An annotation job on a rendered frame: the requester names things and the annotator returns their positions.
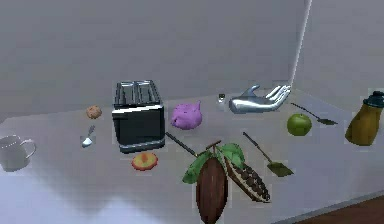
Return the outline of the black silver toaster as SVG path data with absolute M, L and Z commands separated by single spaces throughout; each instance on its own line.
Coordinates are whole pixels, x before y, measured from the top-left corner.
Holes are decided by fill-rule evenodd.
M 152 80 L 117 83 L 113 106 L 112 120 L 121 153 L 165 145 L 164 105 Z

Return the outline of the silver hand sculpture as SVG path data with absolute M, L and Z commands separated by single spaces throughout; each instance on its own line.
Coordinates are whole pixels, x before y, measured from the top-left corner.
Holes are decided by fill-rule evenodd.
M 259 84 L 255 84 L 245 90 L 240 96 L 231 98 L 228 103 L 230 111 L 234 114 L 276 111 L 291 92 L 290 85 L 278 85 L 267 95 L 257 96 L 254 91 L 259 87 Z

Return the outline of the brown cocoa pod with leaves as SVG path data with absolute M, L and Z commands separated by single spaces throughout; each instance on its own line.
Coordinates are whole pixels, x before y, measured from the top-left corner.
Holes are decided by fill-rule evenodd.
M 245 163 L 243 150 L 236 143 L 211 144 L 195 154 L 182 182 L 196 184 L 196 205 L 204 224 L 216 224 L 228 199 L 231 178 L 255 202 L 269 203 L 270 194 L 258 173 Z

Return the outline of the dark green spatula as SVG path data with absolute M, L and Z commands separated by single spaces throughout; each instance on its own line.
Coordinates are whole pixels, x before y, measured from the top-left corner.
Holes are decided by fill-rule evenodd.
M 253 140 L 246 132 L 243 132 L 243 135 L 261 152 L 261 154 L 268 161 L 268 169 L 274 173 L 277 177 L 285 177 L 293 174 L 293 171 L 285 166 L 281 162 L 273 161 L 259 146 L 259 144 Z

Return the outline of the green apple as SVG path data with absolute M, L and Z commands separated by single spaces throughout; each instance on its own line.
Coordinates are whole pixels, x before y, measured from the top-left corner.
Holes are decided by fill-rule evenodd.
M 293 136 L 305 136 L 311 128 L 312 121 L 304 114 L 293 114 L 287 120 L 287 131 Z

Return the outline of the small silver spoon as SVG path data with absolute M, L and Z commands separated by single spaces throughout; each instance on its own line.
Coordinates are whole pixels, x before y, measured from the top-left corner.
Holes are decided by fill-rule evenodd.
M 91 140 L 91 134 L 94 132 L 95 130 L 95 126 L 92 125 L 90 128 L 89 128 L 89 131 L 88 131 L 88 135 L 87 137 L 84 139 L 84 141 L 82 142 L 82 147 L 83 148 L 86 148 L 86 147 L 89 147 L 93 141 Z

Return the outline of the amber bottle with dark cap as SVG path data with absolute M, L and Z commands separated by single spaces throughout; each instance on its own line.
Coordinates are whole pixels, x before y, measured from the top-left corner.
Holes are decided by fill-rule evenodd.
M 347 128 L 345 138 L 358 146 L 370 146 L 377 136 L 383 110 L 384 92 L 374 91 L 363 100 L 360 110 Z

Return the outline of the white mug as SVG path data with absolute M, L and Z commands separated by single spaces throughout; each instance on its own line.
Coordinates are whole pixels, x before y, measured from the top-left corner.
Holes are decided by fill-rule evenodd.
M 0 166 L 5 172 L 15 172 L 27 167 L 37 146 L 34 140 L 22 140 L 17 135 L 0 139 Z

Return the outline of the dark long-handled spoon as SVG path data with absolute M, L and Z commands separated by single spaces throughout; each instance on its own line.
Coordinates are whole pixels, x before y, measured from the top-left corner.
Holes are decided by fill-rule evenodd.
M 333 121 L 333 120 L 330 120 L 330 119 L 326 119 L 326 118 L 320 118 L 319 116 L 315 115 L 314 113 L 312 113 L 311 111 L 309 111 L 308 109 L 296 104 L 296 103 L 290 103 L 291 105 L 305 111 L 305 112 L 308 112 L 310 115 L 312 115 L 313 117 L 315 117 L 317 119 L 317 121 L 321 124 L 324 124 L 324 125 L 336 125 L 338 124 L 336 121 Z

